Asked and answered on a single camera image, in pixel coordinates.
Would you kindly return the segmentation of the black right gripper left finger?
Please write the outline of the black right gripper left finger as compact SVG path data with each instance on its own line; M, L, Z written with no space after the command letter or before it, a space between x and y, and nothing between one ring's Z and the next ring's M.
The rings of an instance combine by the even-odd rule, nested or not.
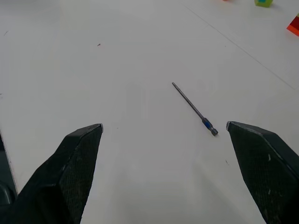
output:
M0 136L0 224L80 224L102 133L94 124L66 135L20 193Z

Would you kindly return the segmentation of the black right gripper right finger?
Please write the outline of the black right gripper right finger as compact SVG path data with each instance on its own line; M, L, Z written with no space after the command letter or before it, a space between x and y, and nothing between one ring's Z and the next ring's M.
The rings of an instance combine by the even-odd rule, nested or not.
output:
M243 180L266 224L299 224L299 156L275 133L227 123Z

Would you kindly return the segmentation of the long steel screwdriver bit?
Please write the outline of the long steel screwdriver bit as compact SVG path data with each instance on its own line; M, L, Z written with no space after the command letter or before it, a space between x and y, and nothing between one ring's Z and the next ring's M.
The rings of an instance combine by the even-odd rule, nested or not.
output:
M181 91L181 89L174 82L172 82L172 85L179 92L179 94L182 96L182 98L187 102L187 104L199 116L199 118L201 119L202 123L211 132L211 134L213 136L217 136L218 135L218 131L213 127L212 123L199 112L199 110L193 105L193 103L189 100L189 98Z

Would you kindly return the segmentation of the orange and red block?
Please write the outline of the orange and red block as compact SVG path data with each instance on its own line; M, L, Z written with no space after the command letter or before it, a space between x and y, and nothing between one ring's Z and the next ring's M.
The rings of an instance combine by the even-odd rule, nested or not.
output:
M296 15L296 17L292 20L292 22L288 25L286 29L299 37L299 13Z

